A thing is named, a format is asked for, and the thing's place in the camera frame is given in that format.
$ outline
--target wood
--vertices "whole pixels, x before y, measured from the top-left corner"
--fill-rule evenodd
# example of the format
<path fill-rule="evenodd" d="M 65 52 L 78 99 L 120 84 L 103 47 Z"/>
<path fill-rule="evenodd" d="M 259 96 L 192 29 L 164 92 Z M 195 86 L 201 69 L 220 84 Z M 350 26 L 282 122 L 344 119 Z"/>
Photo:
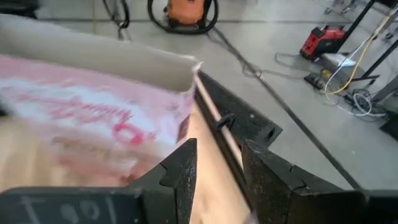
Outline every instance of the wood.
<path fill-rule="evenodd" d="M 200 92 L 201 96 L 203 97 L 203 100 L 205 101 L 207 108 L 210 110 L 211 115 L 213 115 L 213 119 L 215 121 L 219 121 L 221 119 L 221 115 L 218 112 L 217 107 L 214 105 L 213 100 L 211 100 L 209 93 L 206 91 L 204 84 L 201 82 L 198 76 L 195 76 L 195 83 L 197 84 L 197 89 Z M 231 132 L 228 130 L 228 128 L 222 127 L 221 133 L 224 136 L 229 148 L 231 149 L 231 152 L 233 153 L 236 161 L 243 169 L 241 151 L 239 150 L 239 147 L 236 144 Z"/>
<path fill-rule="evenodd" d="M 248 206 L 197 105 L 190 122 L 188 137 L 198 139 L 198 174 L 191 223 L 242 224 L 249 215 Z M 3 189 L 80 182 L 70 182 L 66 171 L 59 167 L 49 169 L 51 158 L 42 153 L 38 140 L 16 120 L 0 119 L 0 142 Z"/>
<path fill-rule="evenodd" d="M 198 139 L 191 224 L 242 224 L 249 208 L 197 105 L 191 113 L 188 136 Z"/>

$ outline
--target black metal bar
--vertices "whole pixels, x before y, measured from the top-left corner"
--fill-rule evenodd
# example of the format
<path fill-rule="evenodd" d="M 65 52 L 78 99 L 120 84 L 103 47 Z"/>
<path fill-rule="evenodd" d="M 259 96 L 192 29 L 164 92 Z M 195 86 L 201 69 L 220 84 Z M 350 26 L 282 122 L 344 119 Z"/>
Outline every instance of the black metal bar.
<path fill-rule="evenodd" d="M 343 46 L 343 44 L 346 42 L 346 40 L 354 32 L 355 28 L 359 25 L 359 23 L 362 21 L 363 17 L 365 17 L 366 13 L 368 13 L 368 11 L 372 8 L 372 6 L 375 2 L 376 2 L 376 0 L 370 0 L 369 3 L 366 5 L 366 7 L 363 9 L 363 11 L 360 13 L 360 15 L 355 19 L 354 23 L 346 31 L 343 39 L 340 42 L 340 46 L 338 47 L 337 51 L 339 51 L 341 46 Z"/>
<path fill-rule="evenodd" d="M 398 40 L 396 40 L 379 59 L 362 75 L 361 78 L 366 78 L 398 47 Z"/>
<path fill-rule="evenodd" d="M 359 77 L 359 78 L 353 78 L 351 82 L 357 82 L 357 81 L 363 81 L 363 80 L 375 80 L 379 78 L 380 75 L 372 75 L 371 77 Z"/>
<path fill-rule="evenodd" d="M 396 89 L 398 89 L 398 77 L 395 77 L 385 87 L 379 90 L 378 93 L 372 97 L 372 103 L 378 103 L 382 101 Z"/>

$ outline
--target white cable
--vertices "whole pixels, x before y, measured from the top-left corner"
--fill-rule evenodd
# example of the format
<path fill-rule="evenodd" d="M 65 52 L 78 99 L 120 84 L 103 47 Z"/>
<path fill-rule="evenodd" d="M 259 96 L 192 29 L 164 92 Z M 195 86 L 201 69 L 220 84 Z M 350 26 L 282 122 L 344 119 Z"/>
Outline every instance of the white cable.
<path fill-rule="evenodd" d="M 368 105 L 369 105 L 369 111 L 365 111 L 365 109 L 363 109 L 363 108 L 361 107 L 361 105 L 358 103 L 358 101 L 357 101 L 357 99 L 356 99 L 357 96 L 362 97 L 362 98 L 368 103 Z M 360 112 L 364 113 L 363 116 L 369 115 L 369 116 L 381 118 L 381 117 L 383 117 L 383 116 L 386 115 L 385 113 L 384 113 L 384 114 L 372 114 L 372 113 L 371 113 L 371 111 L 372 111 L 372 103 L 371 103 L 371 101 L 370 101 L 366 96 L 364 96 L 364 95 L 362 95 L 362 94 L 360 94 L 360 93 L 355 93 L 355 94 L 353 95 L 353 99 L 354 99 L 355 106 L 360 110 Z"/>
<path fill-rule="evenodd" d="M 367 38 L 366 40 L 364 40 L 364 41 L 362 42 L 362 44 L 359 45 L 359 46 L 357 47 L 357 49 L 355 49 L 355 50 L 352 51 L 349 55 L 347 55 L 347 57 L 343 60 L 343 62 L 342 62 L 341 64 L 344 64 L 344 62 L 345 62 L 346 60 L 351 59 L 351 58 L 357 53 L 357 51 L 358 51 L 370 38 L 371 38 L 371 37 L 369 37 L 369 38 Z M 332 76 L 329 78 L 329 80 L 326 82 L 325 90 L 324 90 L 325 93 L 327 93 L 327 89 L 328 89 L 328 86 L 329 86 L 331 80 L 337 75 L 337 73 L 338 73 L 342 68 L 343 68 L 343 66 L 339 66 L 338 69 L 333 73 L 333 75 L 332 75 Z M 332 100 L 331 98 L 329 98 L 328 94 L 325 94 L 325 96 L 328 98 L 328 100 L 333 101 L 333 102 L 335 103 L 334 100 Z M 356 99 L 357 96 L 362 97 L 362 98 L 365 99 L 365 101 L 368 103 L 368 105 L 369 105 L 369 110 L 368 110 L 368 111 L 365 111 L 365 110 L 359 105 L 359 103 L 358 103 L 358 101 L 357 101 L 357 99 Z M 360 93 L 355 93 L 354 96 L 353 96 L 353 98 L 354 98 L 354 103 L 355 103 L 355 105 L 356 105 L 357 108 L 360 110 L 360 112 L 362 112 L 362 114 L 352 113 L 351 111 L 349 111 L 349 110 L 347 110 L 347 109 L 345 109 L 345 108 L 342 108 L 342 107 L 339 106 L 338 104 L 336 104 L 336 103 L 335 103 L 335 104 L 336 104 L 336 106 L 337 106 L 339 109 L 341 109 L 341 110 L 347 112 L 347 113 L 350 114 L 350 115 L 354 115 L 354 116 L 367 116 L 367 115 L 370 115 L 370 116 L 375 116 L 375 117 L 382 117 L 382 116 L 385 116 L 385 115 L 386 115 L 386 114 L 372 114 L 372 113 L 371 113 L 371 111 L 372 111 L 372 103 L 371 103 L 370 100 L 367 99 L 364 95 L 362 95 L 362 94 L 360 94 Z"/>
<path fill-rule="evenodd" d="M 348 83 L 351 81 L 351 79 L 353 78 L 354 73 L 355 73 L 355 71 L 356 71 L 356 69 L 357 69 L 357 67 L 358 67 L 358 65 L 359 65 L 359 63 L 360 63 L 360 61 L 361 61 L 362 58 L 363 58 L 363 55 L 364 55 L 365 51 L 368 49 L 369 44 L 371 43 L 371 41 L 373 41 L 373 40 L 371 40 L 371 39 L 373 39 L 374 37 L 376 37 L 376 36 L 378 35 L 378 33 L 380 32 L 380 30 L 381 30 L 381 29 L 383 28 L 383 26 L 386 24 L 387 20 L 388 20 L 389 18 L 391 18 L 397 11 L 398 11 L 398 6 L 395 7 L 393 10 L 391 10 L 391 12 L 390 12 L 390 14 L 389 14 L 388 17 L 385 17 L 385 18 L 383 19 L 383 21 L 381 22 L 381 24 L 379 24 L 379 26 L 376 28 L 376 30 L 375 30 L 374 33 L 372 34 L 372 36 L 370 36 L 369 38 L 367 38 L 355 51 L 353 51 L 353 53 L 349 55 L 350 57 L 347 56 L 347 57 L 343 60 L 343 62 L 342 62 L 342 63 L 340 64 L 340 66 L 338 67 L 337 71 L 331 76 L 331 78 L 327 81 L 327 83 L 326 83 L 326 85 L 325 85 L 325 94 L 326 94 L 326 97 L 327 97 L 327 94 L 328 94 L 328 93 L 327 93 L 327 89 L 328 89 L 327 87 L 328 87 L 329 83 L 331 82 L 331 80 L 333 79 L 333 77 L 343 68 L 344 62 L 345 62 L 346 60 L 350 59 L 352 56 L 354 56 L 354 54 L 355 54 L 365 43 L 368 43 L 368 44 L 366 45 L 365 49 L 363 50 L 363 52 L 362 52 L 362 54 L 361 54 L 361 57 L 359 58 L 359 61 L 357 62 L 357 65 L 355 66 L 354 71 L 353 71 L 353 73 L 351 74 L 351 77 L 349 78 Z M 338 91 L 334 91 L 333 93 L 338 93 L 338 92 L 340 92 L 341 90 L 343 90 L 343 88 L 341 88 L 341 89 L 338 90 Z"/>

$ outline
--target gray floor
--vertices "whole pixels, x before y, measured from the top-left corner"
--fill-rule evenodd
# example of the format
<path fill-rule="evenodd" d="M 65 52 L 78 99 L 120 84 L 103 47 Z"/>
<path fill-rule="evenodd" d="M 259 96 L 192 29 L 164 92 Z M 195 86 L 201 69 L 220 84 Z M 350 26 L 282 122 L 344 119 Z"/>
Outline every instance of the gray floor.
<path fill-rule="evenodd" d="M 217 27 L 250 61 L 269 70 L 302 77 L 305 72 L 290 70 L 274 62 L 276 52 L 297 54 L 309 32 L 326 22 L 348 22 L 359 14 L 355 12 L 341 17 L 335 13 L 324 15 L 322 0 L 219 0 L 220 22 Z M 154 10 L 160 17 L 165 0 L 155 1 Z M 303 167 L 344 189 L 350 185 L 312 144 L 288 114 L 273 100 L 255 80 L 244 77 L 239 63 L 228 52 L 210 42 L 204 35 L 187 37 L 165 34 L 147 22 L 146 1 L 130 0 L 133 22 L 129 31 L 134 41 L 180 54 L 197 56 L 204 61 L 204 71 L 249 102 L 265 116 L 283 128 L 270 150 L 288 161 Z M 107 18 L 100 0 L 46 0 L 39 12 L 41 19 L 50 18 Z M 352 50 L 370 31 L 374 30 L 382 16 L 371 11 L 361 23 L 361 28 L 343 47 Z M 116 29 L 108 22 L 57 22 L 82 32 L 116 38 Z M 364 58 L 364 68 L 377 59 L 387 44 L 376 40 Z M 296 58 L 283 58 L 310 68 L 310 64 Z M 372 86 L 378 90 L 384 86 L 390 69 L 382 64 L 377 72 L 382 77 Z M 327 106 L 317 98 L 313 90 L 301 80 L 287 80 L 264 74 L 266 80 L 286 101 L 291 109 L 336 157 L 344 168 L 366 189 L 398 189 L 398 142 L 380 132 L 380 123 L 365 123 L 346 114 L 337 107 Z"/>

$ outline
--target power cord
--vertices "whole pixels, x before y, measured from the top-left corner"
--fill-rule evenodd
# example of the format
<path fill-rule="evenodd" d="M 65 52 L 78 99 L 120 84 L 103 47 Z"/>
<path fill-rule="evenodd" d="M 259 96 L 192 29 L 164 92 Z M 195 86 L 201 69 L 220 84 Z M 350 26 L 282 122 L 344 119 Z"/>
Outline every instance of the power cord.
<path fill-rule="evenodd" d="M 357 61 L 356 64 L 355 64 L 355 67 L 354 67 L 354 69 L 353 69 L 353 72 L 352 72 L 351 76 L 349 77 L 348 81 L 345 83 L 345 85 L 343 85 L 339 90 L 336 90 L 336 91 L 333 91 L 333 92 L 331 92 L 331 93 L 328 93 L 328 92 L 327 92 L 327 85 L 330 83 L 330 81 L 333 79 L 333 77 L 338 73 L 338 71 L 342 68 L 342 66 L 331 76 L 331 78 L 329 79 L 328 83 L 327 83 L 326 86 L 325 86 L 325 94 L 326 94 L 326 95 L 339 93 L 339 92 L 343 91 L 343 90 L 351 83 L 351 81 L 352 81 L 352 79 L 354 78 L 355 73 L 356 73 L 356 71 L 357 71 L 357 69 L 358 69 L 358 67 L 359 67 L 359 64 L 361 64 L 362 59 L 363 59 L 363 57 L 364 57 L 366 51 L 368 50 L 368 48 L 369 48 L 371 42 L 377 37 L 377 35 L 380 33 L 380 31 L 382 30 L 382 28 L 384 27 L 384 25 L 386 25 L 387 22 L 388 22 L 388 20 L 389 20 L 392 16 L 394 16 L 394 14 L 395 14 L 395 12 L 397 12 L 397 10 L 398 10 L 398 7 L 395 8 L 394 10 L 392 10 L 392 11 L 390 12 L 390 14 L 389 14 L 388 16 L 386 16 L 386 17 L 384 18 L 384 20 L 380 23 L 379 27 L 374 31 L 374 33 L 372 34 L 372 36 L 371 36 L 370 38 L 367 39 L 365 48 L 362 50 L 361 55 L 359 56 L 359 59 L 358 59 L 358 61 Z M 350 57 L 347 56 L 347 57 L 344 59 L 344 61 L 347 60 L 347 59 L 349 59 L 349 58 L 351 58 L 351 57 L 356 53 L 356 51 L 354 51 L 354 53 L 353 53 Z"/>
<path fill-rule="evenodd" d="M 326 99 L 326 96 L 325 96 L 325 94 L 324 94 L 322 91 L 317 90 L 316 88 L 313 88 L 312 91 L 313 91 L 313 93 L 315 94 L 316 98 L 317 98 L 318 100 L 322 101 L 322 103 L 323 103 L 324 105 L 327 105 L 327 106 L 336 106 L 336 105 L 339 104 L 340 98 L 343 98 L 342 95 L 335 94 L 335 96 L 337 96 L 337 100 L 336 100 L 336 101 L 333 100 L 332 103 L 329 103 L 330 100 L 327 100 L 327 99 Z"/>
<path fill-rule="evenodd" d="M 354 189 L 361 189 L 361 186 L 355 181 L 352 176 L 344 169 L 344 167 L 334 158 L 325 145 L 314 135 L 311 130 L 304 124 L 304 122 L 290 109 L 283 98 L 270 86 L 265 80 L 261 78 L 261 75 L 265 73 L 264 70 L 259 69 L 257 66 L 246 60 L 240 52 L 231 44 L 231 42 L 224 36 L 224 34 L 217 28 L 213 28 L 213 32 L 217 33 L 218 37 L 222 42 L 220 44 L 236 57 L 236 59 L 244 65 L 242 70 L 246 72 L 246 76 L 255 78 L 259 84 L 267 91 L 275 102 L 290 116 L 295 124 L 303 131 L 303 133 L 311 140 L 311 142 L 318 148 L 318 150 L 331 162 L 333 167 L 347 180 L 347 182 Z"/>
<path fill-rule="evenodd" d="M 128 27 L 130 25 L 130 10 L 129 5 L 126 0 L 120 0 L 121 7 L 123 9 L 124 18 L 121 18 L 119 12 L 119 0 L 103 0 L 103 4 L 105 7 L 105 11 L 108 13 L 109 18 L 118 28 L 118 39 L 123 40 L 124 36 L 122 31 L 124 30 L 126 33 L 126 37 L 132 41 L 131 35 L 128 31 Z"/>
<path fill-rule="evenodd" d="M 358 110 L 363 114 L 369 113 L 368 115 L 375 118 L 383 118 L 387 116 L 387 110 L 383 106 L 373 105 L 371 100 L 370 92 L 365 89 L 353 90 L 351 98 L 345 96 L 345 102 L 353 107 L 351 110 L 352 113 L 354 110 Z"/>
<path fill-rule="evenodd" d="M 275 63 L 277 63 L 280 66 L 283 66 L 285 68 L 289 68 L 292 70 L 298 70 L 298 71 L 303 71 L 303 72 L 312 72 L 311 70 L 307 69 L 307 68 L 301 68 L 301 67 L 293 67 L 292 65 L 289 65 L 281 60 L 279 60 L 280 57 L 289 57 L 289 58 L 297 58 L 300 57 L 299 54 L 287 54 L 287 53 L 282 53 L 282 52 L 276 52 L 275 56 L 274 56 L 274 61 Z"/>
<path fill-rule="evenodd" d="M 302 80 L 304 78 L 304 77 L 295 77 L 295 76 L 287 75 L 287 74 L 269 70 L 269 69 L 262 69 L 258 65 L 255 65 L 255 64 L 249 62 L 247 59 L 245 59 L 241 55 L 241 53 L 239 51 L 237 51 L 230 44 L 229 40 L 227 40 L 226 37 L 224 36 L 224 34 L 216 27 L 214 27 L 211 31 L 207 32 L 206 36 L 209 38 L 209 40 L 211 40 L 212 42 L 216 43 L 217 45 L 219 45 L 220 47 L 225 49 L 227 52 L 229 52 L 231 55 L 233 55 L 236 58 L 236 60 L 238 60 L 238 62 L 240 63 L 240 65 L 242 67 L 242 74 L 245 77 L 250 77 L 250 78 L 261 77 L 262 74 L 266 73 L 266 74 L 286 78 L 289 80 Z"/>

